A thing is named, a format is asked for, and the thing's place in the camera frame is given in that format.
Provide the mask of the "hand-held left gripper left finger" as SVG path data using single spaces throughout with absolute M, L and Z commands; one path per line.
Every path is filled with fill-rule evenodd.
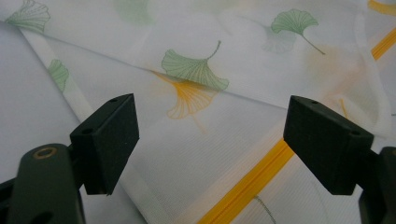
M 70 139 L 86 192 L 112 194 L 139 140 L 134 95 L 107 101 L 71 132 Z

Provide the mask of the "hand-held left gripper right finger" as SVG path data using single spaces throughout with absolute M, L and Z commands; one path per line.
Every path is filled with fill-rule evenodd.
M 375 188 L 367 166 L 374 136 L 326 105 L 292 95 L 283 138 L 331 194 Z

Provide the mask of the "white mesh leaf-print laundry bag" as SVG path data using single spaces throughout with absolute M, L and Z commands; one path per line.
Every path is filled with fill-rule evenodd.
M 80 119 L 135 98 L 120 183 L 149 224 L 359 224 L 283 141 L 289 99 L 392 137 L 396 0 L 0 0 Z

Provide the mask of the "pale blue table mat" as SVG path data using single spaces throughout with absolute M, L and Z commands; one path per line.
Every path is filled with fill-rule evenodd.
M 0 22 L 0 184 L 21 157 L 51 143 L 68 145 L 78 119 L 21 31 Z

